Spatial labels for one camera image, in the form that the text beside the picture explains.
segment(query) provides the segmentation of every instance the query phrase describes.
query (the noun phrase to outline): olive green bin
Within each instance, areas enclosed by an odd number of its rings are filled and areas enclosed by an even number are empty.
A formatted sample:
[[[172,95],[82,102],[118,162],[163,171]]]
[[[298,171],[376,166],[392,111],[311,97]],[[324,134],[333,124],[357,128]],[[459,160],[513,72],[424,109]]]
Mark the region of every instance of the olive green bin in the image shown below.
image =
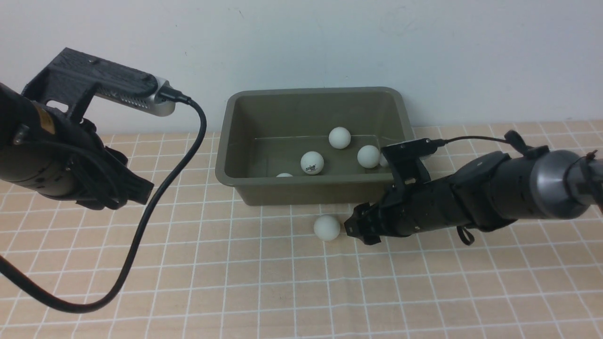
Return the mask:
[[[337,150],[329,132],[352,134]],[[365,169],[356,160],[364,145],[382,147],[412,139],[402,96],[386,87],[256,90],[229,99],[216,160],[216,177],[250,206],[377,201],[393,182],[390,169]],[[309,176],[300,159],[324,158]],[[292,177],[276,177],[290,173]]]

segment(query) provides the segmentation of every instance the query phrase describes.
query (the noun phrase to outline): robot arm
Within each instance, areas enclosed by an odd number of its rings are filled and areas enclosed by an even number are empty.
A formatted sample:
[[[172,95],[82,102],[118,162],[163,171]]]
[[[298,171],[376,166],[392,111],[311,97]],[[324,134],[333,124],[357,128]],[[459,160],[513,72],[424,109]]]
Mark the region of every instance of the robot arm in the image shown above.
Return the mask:
[[[493,152],[433,181],[419,158],[450,141],[421,139],[383,147],[394,185],[380,202],[354,208],[344,223],[347,234],[372,245],[380,236],[457,227],[470,245],[473,236],[467,229],[492,232],[518,219],[573,219],[591,204],[603,206],[603,162],[594,153],[580,157],[529,147],[514,131],[498,141],[511,144],[522,157]]]
[[[169,115],[175,103],[197,111],[201,124],[196,140],[150,200],[153,184],[132,173],[126,167],[128,159],[105,147],[94,124],[83,118],[95,95],[157,116]],[[67,111],[47,106],[51,100],[67,105]],[[0,179],[51,199],[75,200],[89,209],[119,209],[129,200],[148,201],[117,281],[96,302],[80,305],[58,299],[2,256],[0,273],[59,311],[86,313],[109,304],[124,285],[155,206],[199,149],[206,127],[201,107],[166,80],[68,48],[22,95],[0,84]]]

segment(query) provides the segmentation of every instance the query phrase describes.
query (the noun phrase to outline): white wall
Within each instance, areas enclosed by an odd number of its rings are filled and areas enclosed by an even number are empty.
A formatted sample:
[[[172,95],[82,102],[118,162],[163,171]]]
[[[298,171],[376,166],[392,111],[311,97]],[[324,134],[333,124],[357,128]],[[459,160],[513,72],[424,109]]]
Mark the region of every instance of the white wall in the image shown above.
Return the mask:
[[[222,124],[236,92],[390,86],[413,125],[601,118],[603,1],[2,0],[0,81],[63,47],[170,80]],[[195,130],[96,99],[100,132]]]

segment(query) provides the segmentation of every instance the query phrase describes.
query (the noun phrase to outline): yellow label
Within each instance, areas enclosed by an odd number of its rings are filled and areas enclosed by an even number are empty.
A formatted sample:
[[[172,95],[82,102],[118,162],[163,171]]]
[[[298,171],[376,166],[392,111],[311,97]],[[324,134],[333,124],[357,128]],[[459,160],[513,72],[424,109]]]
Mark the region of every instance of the yellow label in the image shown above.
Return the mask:
[[[54,129],[54,121],[48,112],[34,105],[40,115],[40,127],[44,128],[48,133],[55,134],[57,131]]]

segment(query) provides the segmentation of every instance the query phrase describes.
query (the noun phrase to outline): tabletop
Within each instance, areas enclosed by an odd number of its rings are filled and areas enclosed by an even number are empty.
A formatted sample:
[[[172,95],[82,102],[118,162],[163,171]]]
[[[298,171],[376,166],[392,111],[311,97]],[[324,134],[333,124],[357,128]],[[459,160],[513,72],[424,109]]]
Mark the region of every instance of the tabletop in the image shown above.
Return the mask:
[[[603,121],[419,127],[418,138],[500,136],[585,154],[603,147]],[[160,183],[193,134],[104,136],[138,175]],[[219,133],[161,199],[119,296],[90,314],[48,309],[0,277],[0,329],[11,338],[602,338],[603,218],[448,229],[365,246],[312,231],[355,204],[249,207],[214,173]],[[487,141],[447,145],[425,160],[453,173]],[[505,145],[502,150],[511,151]],[[113,285],[143,206],[91,211],[0,183],[0,253],[71,302]]]

